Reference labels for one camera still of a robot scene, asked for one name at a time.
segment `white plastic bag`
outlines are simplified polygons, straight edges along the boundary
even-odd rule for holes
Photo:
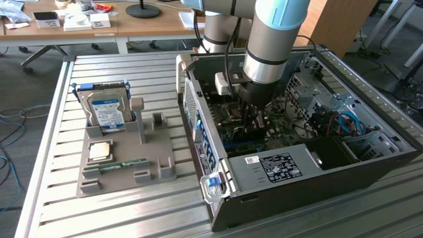
[[[32,21],[20,8],[8,1],[0,1],[0,16],[5,16],[12,23]]]

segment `barcode sticker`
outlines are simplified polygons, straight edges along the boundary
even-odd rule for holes
[[[259,156],[252,156],[245,158],[247,164],[257,163],[259,161],[260,161]]]
[[[113,36],[113,33],[96,33],[94,36]]]

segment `white sticker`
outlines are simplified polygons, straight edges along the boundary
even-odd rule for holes
[[[118,111],[120,103],[117,99],[100,100],[92,102],[98,125],[105,129],[114,129],[124,126],[124,117]]]
[[[260,161],[259,156],[252,156],[245,158],[247,164],[257,163],[259,161]]]
[[[137,162],[121,162],[121,166],[132,166],[134,165]]]
[[[94,36],[113,36],[114,33],[96,33]]]

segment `cardboard box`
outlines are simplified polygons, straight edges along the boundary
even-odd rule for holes
[[[54,12],[33,12],[38,28],[60,27],[58,16]]]
[[[90,22],[92,28],[110,27],[110,20],[108,19],[106,13],[90,14],[89,22]]]

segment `hard drive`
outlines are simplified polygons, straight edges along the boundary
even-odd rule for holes
[[[100,126],[101,131],[108,133],[124,129],[125,122],[133,120],[128,83],[84,83],[73,93],[82,106],[89,126]]]

